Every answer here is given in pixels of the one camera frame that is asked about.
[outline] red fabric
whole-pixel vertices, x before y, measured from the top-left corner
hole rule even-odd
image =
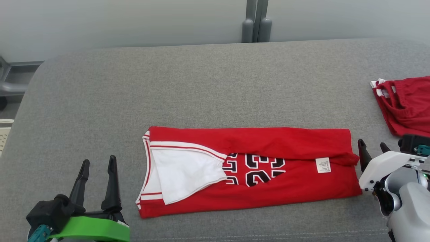
[[[386,90],[390,98],[378,96],[377,89]],[[430,76],[386,81],[373,91],[393,135],[430,136]]]
[[[151,142],[195,143],[230,154],[224,161],[225,173],[238,177],[239,184],[226,184],[231,180],[221,181],[170,205],[164,205],[162,199],[140,201],[142,218],[258,208],[362,194],[354,167],[358,157],[352,152],[351,135],[347,129],[150,127],[149,131]],[[257,155],[253,157],[254,161],[267,161],[259,163],[258,170],[266,171],[271,176],[269,181],[264,183],[257,177],[258,184],[248,186],[245,183],[246,173],[254,171],[245,165],[246,154]],[[271,157],[283,158],[284,165],[272,168],[276,166],[276,159]],[[323,157],[329,157],[332,171],[319,174],[315,159]],[[232,160],[237,162],[235,173],[228,170]],[[272,177],[271,170],[277,170],[279,174]]]

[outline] gray wall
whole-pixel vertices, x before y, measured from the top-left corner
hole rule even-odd
[[[397,36],[430,43],[429,0],[269,0],[270,41]]]
[[[246,0],[1,0],[0,55],[41,61],[73,50],[238,43]]]

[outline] white trim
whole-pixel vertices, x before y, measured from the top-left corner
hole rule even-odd
[[[163,199],[163,195],[162,194],[153,194],[153,195],[145,195],[142,194],[140,196],[140,200],[156,200],[156,199]]]
[[[228,154],[217,152],[206,146],[194,143],[177,142],[177,141],[151,141],[150,149],[167,149],[167,150],[193,150],[210,155],[211,157],[224,162]]]
[[[149,139],[149,130],[143,135],[142,139]]]
[[[231,166],[230,167],[223,166],[222,167],[223,171],[229,171],[230,173],[237,173],[237,160],[226,160],[225,163],[230,164]]]
[[[245,165],[249,168],[249,169],[258,169],[258,164],[260,163],[259,161],[254,161],[254,157],[260,157],[259,155],[251,155],[251,159],[252,159],[252,162],[254,163],[256,163],[257,164],[257,167],[250,167],[250,166],[248,166],[248,162],[247,162],[247,155],[249,155],[249,154],[245,154]]]
[[[371,82],[370,82],[370,86],[371,86],[372,88],[375,88],[375,87],[376,87],[376,81],[371,81]]]
[[[146,174],[145,174],[145,179],[143,180],[142,189],[140,190],[139,197],[137,198],[136,203],[138,203],[141,200],[141,194],[143,193],[143,190],[145,189],[145,184],[146,184],[147,180],[149,179],[148,175],[149,175],[149,172],[150,172],[149,169],[151,166],[150,165],[151,160],[149,157],[149,150],[146,149],[146,147],[147,146],[149,147],[150,144],[149,144],[148,140],[145,139],[145,137],[142,137],[142,139],[143,139],[143,145],[145,146],[145,153],[146,153]]]
[[[385,89],[376,89],[376,94],[378,96],[384,96],[385,98],[390,98],[390,94]]]
[[[278,167],[273,167],[273,165],[274,164],[276,164],[277,163],[277,160],[276,159],[278,159],[278,158],[274,158],[275,159],[275,162],[271,162],[270,163],[270,167],[272,168],[272,169],[277,169],[277,168],[281,168],[281,167],[283,167],[284,165],[285,165],[285,159],[282,159],[283,160],[283,163],[282,163],[282,165],[281,166],[278,166]]]
[[[381,84],[381,83],[384,83],[384,82],[386,82],[386,81],[387,81],[387,80],[385,80],[385,79],[379,78],[379,79],[378,79],[378,85],[379,85],[379,84]]]
[[[231,178],[231,177],[234,177],[234,179],[236,179],[237,185],[239,185],[239,180],[237,179],[237,177],[236,177],[236,176],[227,176],[227,179],[225,179],[225,181],[226,181],[226,183],[225,183],[225,184],[236,185],[236,184],[234,183],[234,179],[233,179],[233,178]]]
[[[269,157],[267,157],[267,156],[263,156],[263,157],[266,157],[267,161],[262,161],[261,160],[261,155],[259,155],[258,162],[260,162],[260,163],[270,163]]]

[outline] red stripe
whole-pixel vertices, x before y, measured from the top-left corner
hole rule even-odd
[[[146,196],[146,195],[158,195],[161,194],[161,192],[154,192],[154,193],[142,193],[142,196]]]
[[[143,189],[145,189],[146,185],[148,184],[149,181],[149,174],[151,173],[151,150],[149,149],[149,145],[148,145],[148,141],[145,140],[145,145],[146,145],[146,149],[148,151],[148,160],[149,160],[149,168],[148,168],[148,175],[146,176],[146,181],[145,181],[145,186],[143,187]]]
[[[217,158],[220,158],[221,160],[225,160],[225,158],[219,157],[219,156],[215,155],[214,153],[212,153],[212,152],[210,152],[210,151],[208,151],[208,150],[201,149],[201,148],[196,148],[196,147],[182,147],[182,146],[151,146],[151,147],[166,147],[166,148],[181,148],[181,149],[198,149],[198,150],[206,151],[206,152],[208,152],[208,153],[212,154],[213,156],[215,156],[215,157],[217,157]]]

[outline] jersey number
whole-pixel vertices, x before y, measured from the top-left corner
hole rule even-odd
[[[228,155],[231,158],[236,158],[237,153]],[[245,154],[245,162],[246,166],[250,169],[258,169],[259,163],[269,163],[270,166],[273,168],[280,168],[285,165],[285,160],[282,158],[268,158],[265,156],[259,156],[259,155],[252,155],[252,154]],[[231,173],[237,173],[237,161],[235,160],[226,160],[225,162],[227,164],[226,167],[223,167],[222,169],[224,171],[229,171]],[[271,176],[269,176],[264,170],[259,171],[250,171],[246,173],[246,185],[251,187],[257,185],[259,182],[268,182],[271,180],[271,178],[274,178],[276,176],[279,176],[280,174],[284,173],[283,170],[272,170]],[[234,184],[238,185],[239,181],[237,177],[235,176],[228,176],[226,184]]]

